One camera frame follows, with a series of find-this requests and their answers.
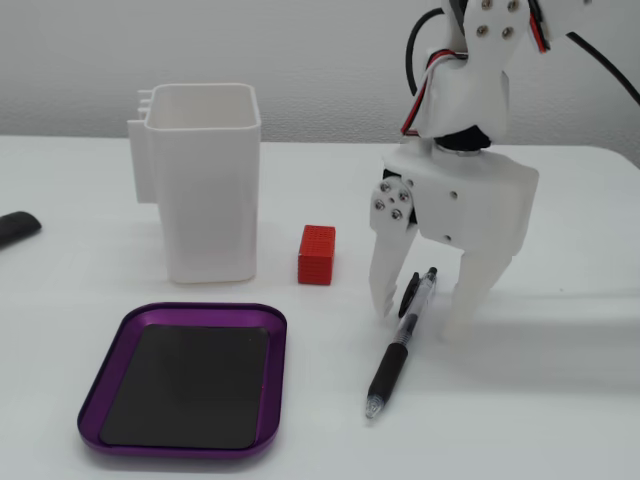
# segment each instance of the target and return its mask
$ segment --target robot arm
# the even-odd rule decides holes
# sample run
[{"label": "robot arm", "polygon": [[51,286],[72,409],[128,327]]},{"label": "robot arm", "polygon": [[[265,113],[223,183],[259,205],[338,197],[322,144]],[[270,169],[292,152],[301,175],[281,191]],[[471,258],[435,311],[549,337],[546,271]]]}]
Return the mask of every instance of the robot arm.
[{"label": "robot arm", "polygon": [[370,287],[380,315],[419,230],[463,250],[445,335],[469,322],[524,242],[538,172],[483,150],[508,124],[506,63],[530,31],[541,51],[589,0],[443,0],[450,56],[425,75],[413,127],[420,138],[384,158],[371,199],[377,241]]}]

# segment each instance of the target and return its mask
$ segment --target white cup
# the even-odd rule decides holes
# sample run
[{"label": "white cup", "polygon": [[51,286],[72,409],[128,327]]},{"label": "white cup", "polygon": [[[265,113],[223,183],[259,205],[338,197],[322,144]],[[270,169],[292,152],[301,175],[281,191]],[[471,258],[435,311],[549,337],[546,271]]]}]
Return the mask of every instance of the white cup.
[{"label": "white cup", "polygon": [[256,273],[261,120],[253,87],[161,85],[129,121],[138,202],[157,203],[169,278]]}]

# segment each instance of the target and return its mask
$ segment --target white wall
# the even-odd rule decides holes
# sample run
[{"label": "white wall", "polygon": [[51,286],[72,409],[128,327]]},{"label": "white wall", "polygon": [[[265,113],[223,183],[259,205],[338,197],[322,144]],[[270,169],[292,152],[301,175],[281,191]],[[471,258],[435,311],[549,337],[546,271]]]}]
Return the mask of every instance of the white wall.
[{"label": "white wall", "polygon": [[[440,0],[1,0],[0,133],[125,136],[137,89],[256,86],[265,140],[393,142],[404,48]],[[640,87],[640,1],[595,0],[578,31]],[[437,46],[436,20],[420,39]],[[640,164],[640,108],[568,41],[509,67],[505,143],[593,144]]]}]

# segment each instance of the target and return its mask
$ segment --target black remote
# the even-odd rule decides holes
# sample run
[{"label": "black remote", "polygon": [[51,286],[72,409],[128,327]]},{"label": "black remote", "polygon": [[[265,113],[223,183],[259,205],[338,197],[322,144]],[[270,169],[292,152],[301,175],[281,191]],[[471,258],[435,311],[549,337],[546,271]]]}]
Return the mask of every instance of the black remote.
[{"label": "black remote", "polygon": [[33,215],[15,212],[0,217],[0,247],[17,242],[40,231],[42,225]]}]

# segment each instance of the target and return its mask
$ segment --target red cube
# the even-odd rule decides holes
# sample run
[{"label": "red cube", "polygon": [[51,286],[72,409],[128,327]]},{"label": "red cube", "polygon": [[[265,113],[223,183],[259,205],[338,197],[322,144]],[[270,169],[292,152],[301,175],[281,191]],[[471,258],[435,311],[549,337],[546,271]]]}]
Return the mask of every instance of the red cube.
[{"label": "red cube", "polygon": [[331,285],[336,229],[307,225],[298,254],[298,283]]}]

